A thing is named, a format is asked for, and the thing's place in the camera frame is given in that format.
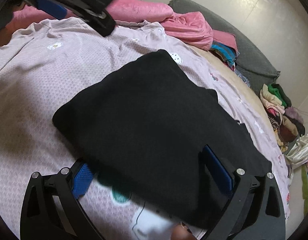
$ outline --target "bed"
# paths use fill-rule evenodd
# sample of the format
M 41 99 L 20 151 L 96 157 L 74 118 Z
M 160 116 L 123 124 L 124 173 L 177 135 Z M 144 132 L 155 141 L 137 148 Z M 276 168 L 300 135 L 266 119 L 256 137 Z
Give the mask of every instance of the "bed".
M 187 11 L 202 9 L 188 8 L 177 1 L 181 0 L 170 3 L 176 12 L 186 12 L 178 11 L 177 6 Z M 211 25 L 217 21 L 224 25 L 224 20 L 216 16 L 207 20 Z M 82 89 L 158 49 L 177 53 L 182 58 L 179 66 L 188 78 L 198 86 L 215 89 L 219 104 L 245 123 L 256 148 L 272 162 L 287 218 L 287 168 L 266 112 L 253 92 L 265 80 L 278 77 L 266 57 L 234 29 L 220 29 L 240 37 L 238 46 L 242 46 L 243 56 L 238 65 L 250 79 L 251 90 L 210 52 L 167 36 L 159 23 L 117 24 L 111 36 L 102 38 L 78 18 L 46 19 L 18 30 L 10 43 L 0 48 L 0 215 L 12 232 L 19 237 L 21 205 L 30 175 L 34 171 L 57 173 L 80 156 L 52 125 L 54 112 Z M 258 62 L 257 70 L 246 64 L 249 60 Z M 169 239 L 171 228 L 179 223 L 177 218 L 131 192 L 120 192 L 99 177 L 80 202 L 108 240 Z M 190 229 L 197 238 L 204 234 L 199 228 Z

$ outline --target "purple cloth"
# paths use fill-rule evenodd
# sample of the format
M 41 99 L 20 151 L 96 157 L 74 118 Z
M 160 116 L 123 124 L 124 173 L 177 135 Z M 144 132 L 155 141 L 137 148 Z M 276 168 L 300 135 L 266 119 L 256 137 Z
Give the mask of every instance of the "purple cloth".
M 298 110 L 295 107 L 293 107 L 293 106 L 288 107 L 288 108 L 285 109 L 285 115 L 290 117 L 290 118 L 298 120 L 302 124 L 304 122 L 302 116 L 299 115 Z

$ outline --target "olive green cloth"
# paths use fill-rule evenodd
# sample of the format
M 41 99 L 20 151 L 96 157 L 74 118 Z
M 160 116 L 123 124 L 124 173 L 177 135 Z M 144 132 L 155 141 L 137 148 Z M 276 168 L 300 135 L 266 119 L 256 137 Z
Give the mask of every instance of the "olive green cloth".
M 281 94 L 280 94 L 279 90 L 278 90 L 277 88 L 274 88 L 274 87 L 272 86 L 272 84 L 271 84 L 271 85 L 268 85 L 267 88 L 268 88 L 269 92 L 270 92 L 272 95 L 275 95 L 279 100 L 282 101 L 282 106 L 286 107 L 286 102 L 285 102 L 285 101 L 283 100 L 283 98 L 281 97 Z

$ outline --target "pink blanket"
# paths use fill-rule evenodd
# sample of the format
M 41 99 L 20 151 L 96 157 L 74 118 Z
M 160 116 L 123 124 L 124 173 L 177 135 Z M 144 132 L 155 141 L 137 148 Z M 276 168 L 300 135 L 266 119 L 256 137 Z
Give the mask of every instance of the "pink blanket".
M 106 9 L 114 20 L 160 22 L 167 35 L 203 50 L 209 50 L 215 40 L 237 51 L 235 36 L 213 31 L 200 12 L 177 14 L 167 4 L 140 0 L 114 0 Z M 72 16 L 76 17 L 68 11 L 66 18 Z M 45 19 L 54 18 L 34 7 L 25 6 L 23 10 L 14 12 L 12 21 L 0 32 L 0 46 L 7 44 L 16 30 L 25 29 L 31 23 Z

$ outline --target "tiled floor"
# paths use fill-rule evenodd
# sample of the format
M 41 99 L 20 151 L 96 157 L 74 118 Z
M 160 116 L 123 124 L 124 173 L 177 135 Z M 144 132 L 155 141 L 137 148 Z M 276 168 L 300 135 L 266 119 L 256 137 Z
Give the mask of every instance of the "tiled floor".
M 168 3 L 170 0 L 146 0 Z M 299 107 L 308 96 L 308 16 L 298 0 L 193 0 L 242 31 L 281 71 Z

